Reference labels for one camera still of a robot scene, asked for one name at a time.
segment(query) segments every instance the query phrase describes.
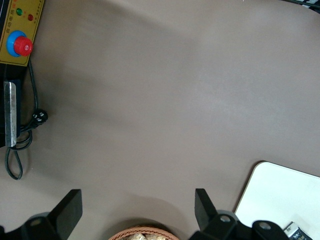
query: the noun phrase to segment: woven basket rim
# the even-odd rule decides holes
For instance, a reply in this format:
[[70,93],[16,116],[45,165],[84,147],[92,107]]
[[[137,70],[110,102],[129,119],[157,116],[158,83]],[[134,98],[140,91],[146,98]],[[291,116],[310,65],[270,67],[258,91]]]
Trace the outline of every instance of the woven basket rim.
[[179,240],[179,238],[177,238],[175,235],[173,235],[172,233],[166,230],[163,230],[154,226],[145,226],[145,225],[129,227],[113,235],[112,237],[109,238],[109,240],[121,240],[122,238],[128,237],[133,234],[153,234],[157,236],[162,236],[166,238],[166,240]]

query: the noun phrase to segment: yellow control panel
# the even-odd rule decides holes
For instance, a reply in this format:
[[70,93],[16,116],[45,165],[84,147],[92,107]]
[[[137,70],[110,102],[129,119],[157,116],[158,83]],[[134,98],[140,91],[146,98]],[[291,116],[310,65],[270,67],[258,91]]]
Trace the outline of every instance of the yellow control panel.
[[27,66],[44,0],[9,0],[7,2],[0,40],[0,64]]

